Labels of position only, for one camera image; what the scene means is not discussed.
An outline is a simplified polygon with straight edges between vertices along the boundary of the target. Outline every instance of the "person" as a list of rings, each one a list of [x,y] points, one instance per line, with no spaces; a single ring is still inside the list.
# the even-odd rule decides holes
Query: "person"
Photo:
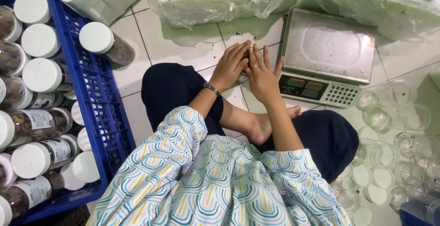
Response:
[[[88,225],[350,225],[329,183],[353,160],[356,131],[333,111],[286,108],[283,58],[272,72],[267,46],[261,55],[250,44],[226,49],[208,83],[192,66],[145,72],[155,133],[124,161]],[[220,96],[243,69],[267,114]]]

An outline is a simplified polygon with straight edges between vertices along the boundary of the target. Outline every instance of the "white tile floor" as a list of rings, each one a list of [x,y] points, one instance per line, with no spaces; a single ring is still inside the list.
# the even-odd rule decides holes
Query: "white tile floor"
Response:
[[[232,22],[198,25],[189,29],[173,29],[171,25],[149,9],[146,0],[139,0],[131,9],[116,20],[112,29],[137,46],[139,57],[127,67],[115,67],[114,74],[123,97],[132,132],[139,145],[152,133],[145,107],[140,98],[143,73],[151,65],[162,62],[176,62],[192,65],[206,80],[212,76],[215,65],[226,47],[247,39],[260,48],[269,45],[271,61],[275,64],[282,45],[284,18],[273,14],[267,19],[256,17],[238,19]],[[372,83],[393,78],[404,78],[418,87],[417,103],[426,105],[432,111],[432,125],[426,134],[440,135],[440,92],[435,88],[427,73],[440,62],[440,43],[390,43],[386,38],[377,38],[374,56]],[[250,112],[265,112],[264,106],[256,100],[248,83],[235,86],[222,93],[233,105]],[[286,105],[301,105],[302,111],[315,109],[334,110],[344,116],[355,129],[365,126],[361,112],[352,107],[341,110],[285,99]],[[246,140],[240,133],[227,130],[233,137]],[[400,225],[399,217],[389,206],[374,206],[363,196],[362,204],[372,209],[372,225]]]

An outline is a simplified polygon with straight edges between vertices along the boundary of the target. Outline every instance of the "sleeve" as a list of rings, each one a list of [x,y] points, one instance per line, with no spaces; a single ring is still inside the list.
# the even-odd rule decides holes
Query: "sleeve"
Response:
[[[156,218],[175,180],[190,168],[206,133],[203,117],[194,109],[184,106],[171,111],[124,161],[87,225],[118,225],[146,201],[149,213],[142,220]]]
[[[261,162],[277,185],[294,222],[300,225],[351,225],[308,149],[266,151]]]

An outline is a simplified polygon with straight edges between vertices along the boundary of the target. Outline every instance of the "navy pants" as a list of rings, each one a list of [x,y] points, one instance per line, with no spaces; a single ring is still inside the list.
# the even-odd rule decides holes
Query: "navy pants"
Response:
[[[163,63],[151,66],[142,80],[142,101],[153,131],[174,108],[188,105],[200,92],[203,77],[192,66]],[[217,98],[206,116],[208,134],[225,136],[220,126],[223,99]],[[356,130],[341,115],[329,110],[310,110],[292,119],[313,161],[328,182],[333,182],[353,160],[359,145]],[[275,150],[272,136],[255,147],[263,153]]]

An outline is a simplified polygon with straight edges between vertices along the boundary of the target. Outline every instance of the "bare foot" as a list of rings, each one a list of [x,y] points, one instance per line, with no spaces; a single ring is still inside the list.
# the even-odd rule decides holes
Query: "bare foot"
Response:
[[[301,106],[294,106],[287,108],[287,113],[291,119],[301,115]],[[266,142],[272,134],[271,122],[267,113],[259,114],[255,113],[255,119],[253,120],[252,127],[249,129],[245,136],[252,144],[261,145]]]

